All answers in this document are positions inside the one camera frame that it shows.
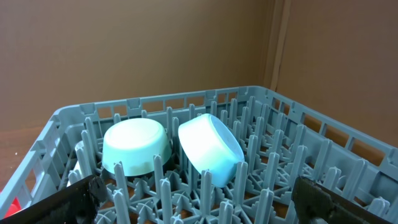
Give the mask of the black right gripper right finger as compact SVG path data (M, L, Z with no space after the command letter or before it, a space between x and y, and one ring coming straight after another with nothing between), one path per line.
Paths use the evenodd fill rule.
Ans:
M349 200L306 177L297 177L292 190L292 201L300 223L322 219L328 224L388 223Z

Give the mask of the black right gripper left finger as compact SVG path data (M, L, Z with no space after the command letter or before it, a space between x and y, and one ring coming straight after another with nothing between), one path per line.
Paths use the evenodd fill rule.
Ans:
M1 224L92 224L107 195L104 180L96 175L89 175L2 219Z

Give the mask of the green bowl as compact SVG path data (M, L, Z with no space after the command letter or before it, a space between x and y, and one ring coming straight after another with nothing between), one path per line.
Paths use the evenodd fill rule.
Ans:
M114 174L115 163L121 162L124 175L139 176L154 171L155 155L165 164L172 155L165 128L149 118L134 118L111 126L103 138L102 165Z

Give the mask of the light blue bowl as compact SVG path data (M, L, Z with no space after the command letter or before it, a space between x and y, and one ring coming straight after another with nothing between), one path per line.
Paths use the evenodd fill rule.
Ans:
M178 127L178 138L192 166L212 173L211 183L225 187L235 176L237 164L244 161L243 150L228 127L206 113Z

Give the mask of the white plastic spoon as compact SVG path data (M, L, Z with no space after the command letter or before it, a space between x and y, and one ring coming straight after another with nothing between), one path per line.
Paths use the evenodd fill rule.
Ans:
M81 148L83 148L83 141L80 141L75 145L75 148L74 148L75 154L77 154L77 150L79 150ZM82 178L83 178L83 176L82 176L81 169L80 169L80 163L78 162L78 159L77 159L76 164L72 170L72 177L68 178L67 187L69 187L71 184L74 184L75 182L81 180Z

